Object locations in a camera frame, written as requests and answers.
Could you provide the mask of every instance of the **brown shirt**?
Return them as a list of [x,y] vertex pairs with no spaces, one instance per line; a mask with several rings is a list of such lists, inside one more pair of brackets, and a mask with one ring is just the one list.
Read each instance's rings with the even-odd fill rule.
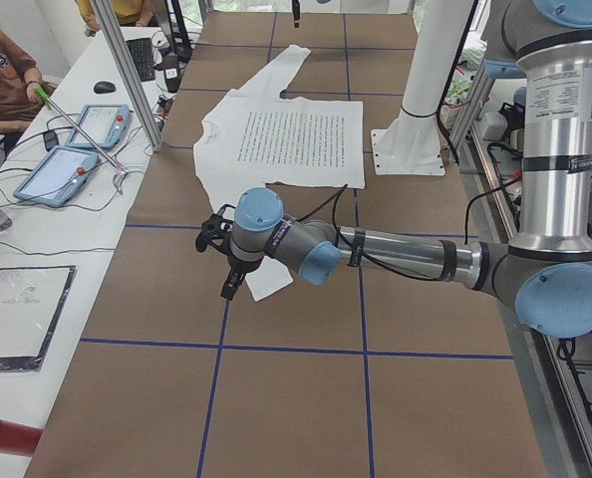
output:
[[42,105],[28,101],[24,72],[35,60],[0,30],[0,120],[32,120]]

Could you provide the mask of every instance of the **white desk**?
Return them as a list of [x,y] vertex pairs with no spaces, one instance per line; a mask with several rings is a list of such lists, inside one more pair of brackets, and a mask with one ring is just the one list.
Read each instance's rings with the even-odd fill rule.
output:
[[[157,29],[124,29],[127,39],[151,36]],[[111,81],[117,90],[111,94],[96,95],[93,85],[100,80]],[[159,94],[164,93],[164,81],[144,83],[148,102],[154,106]],[[127,104],[130,99],[115,67],[103,34],[98,35],[64,79],[53,100],[67,113],[78,113],[85,104]],[[24,137],[46,129],[46,121],[53,118],[52,111],[43,109],[35,118]],[[50,127],[65,125],[61,119],[51,121]],[[130,132],[139,126],[132,115],[121,144]],[[68,134],[59,131],[60,142]],[[151,149],[145,134],[140,131],[118,160],[130,174],[124,181],[124,193],[113,199],[100,212],[78,208],[49,209],[40,206],[5,207],[13,221],[12,227],[0,233],[0,241],[15,245],[27,252],[53,252],[67,249],[114,248],[126,222],[148,167]],[[34,167],[46,154],[40,136],[15,149],[2,169]],[[0,175],[0,187],[14,200],[12,192],[26,173],[13,171]],[[114,169],[104,164],[95,171],[71,203],[87,207],[102,207],[115,193],[112,184]],[[7,203],[0,193],[0,204]],[[0,267],[75,265],[76,276],[72,290],[59,319],[55,334],[39,372],[0,373],[0,418],[43,428],[68,369],[81,331],[95,302],[102,280],[112,258],[112,252],[85,252],[61,254],[52,257],[27,256],[0,245]],[[24,475],[29,458],[0,454],[0,478],[20,478]]]

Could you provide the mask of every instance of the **brown paper work surface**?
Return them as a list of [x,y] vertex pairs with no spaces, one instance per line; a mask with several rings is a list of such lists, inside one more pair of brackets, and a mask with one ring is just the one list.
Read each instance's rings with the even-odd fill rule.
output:
[[[366,187],[338,222],[461,241],[455,166],[374,169],[369,131],[398,115],[416,39],[408,15],[209,15],[27,478],[546,475],[495,300],[339,266],[227,303],[225,258],[194,251],[201,120],[290,44],[312,53],[285,98],[364,105]],[[295,217],[335,192],[269,187]]]

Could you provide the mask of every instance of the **blue joint cap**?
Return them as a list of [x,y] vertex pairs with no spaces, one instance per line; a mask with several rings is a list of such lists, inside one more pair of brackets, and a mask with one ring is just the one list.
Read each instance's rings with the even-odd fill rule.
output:
[[515,312],[536,331],[572,339],[592,331],[592,266],[557,264],[528,279],[517,292]]
[[234,211],[234,222],[249,232],[272,229],[283,218],[283,201],[278,194],[264,187],[244,192]]
[[490,78],[519,79],[526,78],[517,65],[509,62],[500,62],[497,60],[486,60],[484,62],[486,74]]
[[340,261],[340,251],[329,241],[314,247],[300,266],[298,275],[315,286],[322,286]]
[[533,0],[535,8],[557,25],[592,28],[592,0]]

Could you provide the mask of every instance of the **robotic arm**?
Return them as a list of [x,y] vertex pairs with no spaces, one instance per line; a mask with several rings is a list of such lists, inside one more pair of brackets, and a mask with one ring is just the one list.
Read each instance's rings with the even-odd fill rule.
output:
[[251,189],[233,221],[221,209],[196,240],[200,252],[210,245],[228,257],[223,297],[231,299],[265,255],[318,285],[346,262],[460,282],[552,337],[592,330],[592,0],[493,0],[489,22],[487,73],[514,75],[516,60],[527,78],[519,233],[508,244],[462,246],[300,223],[273,191]]

